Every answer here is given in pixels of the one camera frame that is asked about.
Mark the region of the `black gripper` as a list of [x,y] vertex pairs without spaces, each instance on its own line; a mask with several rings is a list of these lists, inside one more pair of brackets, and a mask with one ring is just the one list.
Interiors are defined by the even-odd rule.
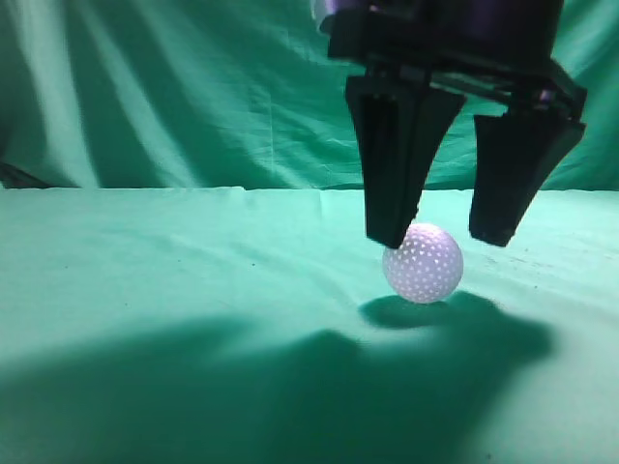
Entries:
[[466,103],[474,117],[472,238],[504,247],[551,172],[581,141],[587,91],[556,61],[562,1],[330,1],[328,55],[363,67],[345,100],[362,165],[366,234],[400,247],[429,169]]

